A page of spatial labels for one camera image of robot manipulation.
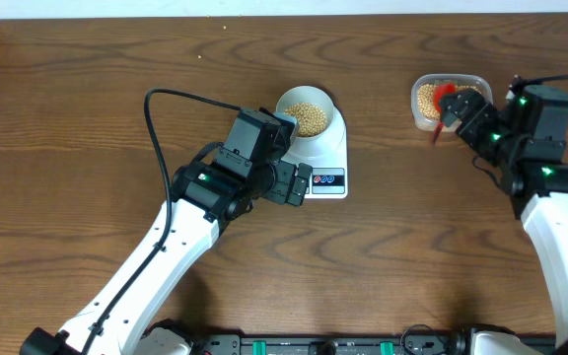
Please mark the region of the red plastic scoop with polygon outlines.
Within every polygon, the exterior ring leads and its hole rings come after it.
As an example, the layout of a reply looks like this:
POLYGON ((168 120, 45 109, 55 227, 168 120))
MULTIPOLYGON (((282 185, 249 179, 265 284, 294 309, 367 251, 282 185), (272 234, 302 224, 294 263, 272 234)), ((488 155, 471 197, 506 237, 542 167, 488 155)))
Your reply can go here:
MULTIPOLYGON (((442 115, 442 107, 440 104, 440 99, 445 95, 450 95, 455 93, 457 90, 458 90, 457 86, 453 83, 444 83, 436 87, 433 94, 433 103, 435 110, 439 115, 442 115)), ((439 122, 437 123, 436 128, 433 131, 433 137, 432 137, 433 145, 437 143, 437 140, 440 134, 442 133, 444 127, 445 125, 442 122, 442 119, 439 119, 439 122)))

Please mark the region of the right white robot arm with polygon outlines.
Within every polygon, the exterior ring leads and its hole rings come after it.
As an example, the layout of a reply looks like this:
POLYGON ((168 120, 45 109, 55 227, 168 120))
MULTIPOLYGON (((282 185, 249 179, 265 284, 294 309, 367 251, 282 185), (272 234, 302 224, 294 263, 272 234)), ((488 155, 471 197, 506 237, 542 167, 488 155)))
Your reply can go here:
POLYGON ((440 122, 499 168, 498 187, 538 256, 556 322, 555 353, 568 354, 568 93, 541 84, 511 86, 497 109, 473 89, 439 99, 440 122))

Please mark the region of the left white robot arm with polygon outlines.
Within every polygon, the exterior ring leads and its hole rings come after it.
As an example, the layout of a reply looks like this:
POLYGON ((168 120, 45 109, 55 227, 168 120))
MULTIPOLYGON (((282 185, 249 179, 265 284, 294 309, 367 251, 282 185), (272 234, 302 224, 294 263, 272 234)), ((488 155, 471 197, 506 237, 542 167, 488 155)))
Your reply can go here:
POLYGON ((21 353, 163 352, 145 331, 185 272, 258 198, 301 205, 312 171, 278 157, 248 160, 220 142, 206 145, 167 179, 151 229, 103 290, 55 334, 35 328, 21 353))

